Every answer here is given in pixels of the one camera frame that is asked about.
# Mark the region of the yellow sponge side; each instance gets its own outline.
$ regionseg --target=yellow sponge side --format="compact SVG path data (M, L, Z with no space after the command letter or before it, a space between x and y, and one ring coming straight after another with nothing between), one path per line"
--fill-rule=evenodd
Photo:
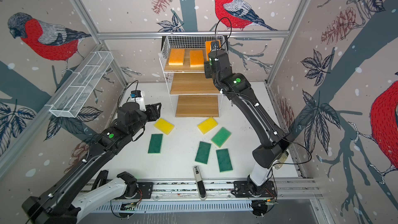
M198 125L199 130L203 133L206 134L208 131L216 127L218 123L212 118L208 118L205 121L201 122Z
M154 125L157 129L165 133L166 135L169 135L169 133L173 130L174 125L170 124L166 120L160 118Z

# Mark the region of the wooden board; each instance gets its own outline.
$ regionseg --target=wooden board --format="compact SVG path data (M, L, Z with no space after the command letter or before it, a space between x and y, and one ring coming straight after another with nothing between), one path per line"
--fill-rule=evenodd
M169 59L170 54L168 54L166 65L164 67L165 72L205 72L204 67L190 67L189 64L189 52L191 50L203 50L203 62L206 59L206 49L205 48L186 48L184 54L184 65L182 66L170 66Z
M204 73L175 73L171 95L215 94L220 93L212 79L206 79Z
M180 95L176 117L218 117L218 96Z

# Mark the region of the red bird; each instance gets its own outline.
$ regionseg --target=red bird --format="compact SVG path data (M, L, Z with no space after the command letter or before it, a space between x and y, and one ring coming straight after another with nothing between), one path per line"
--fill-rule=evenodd
M349 122L357 132L357 137L353 141L358 140L358 135L373 140L390 160L391 166L385 172L380 172L373 164L369 164L381 176L381 182L378 183L385 184L385 175L398 170L398 81L375 99L370 117L372 135L358 132L356 124Z
M19 12L8 19L8 28L12 37L21 37L39 56L53 61L65 61L68 69L68 59L78 53L79 43L86 37L91 37L81 31L65 28L59 24L49 24L32 16Z
M220 20L223 17L229 18L232 28L240 28L250 25L260 25L269 30L276 30L266 25L264 20L259 18L257 14L251 9L250 4L243 0L215 0L216 16ZM231 28L228 19L221 20L225 26Z

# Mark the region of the wire basket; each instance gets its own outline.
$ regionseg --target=wire basket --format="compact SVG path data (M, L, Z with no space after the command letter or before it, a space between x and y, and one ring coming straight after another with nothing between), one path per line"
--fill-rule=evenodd
M162 69L166 66L167 58L172 48L206 48L207 41L214 41L215 36L166 36L163 44L162 52L160 53L160 63ZM224 36L216 36L216 39L221 42L222 49L227 50L227 43Z
M113 61L113 56L108 51L91 54L92 57L83 69L74 72L77 76L50 109L55 117L75 118Z

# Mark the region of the white wire rack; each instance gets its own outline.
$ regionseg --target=white wire rack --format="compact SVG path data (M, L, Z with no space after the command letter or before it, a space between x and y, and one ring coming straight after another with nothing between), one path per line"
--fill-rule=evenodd
M54 116L75 118L113 61L113 56L108 51L91 54L92 57L83 69L73 72L77 76L51 107L50 112Z

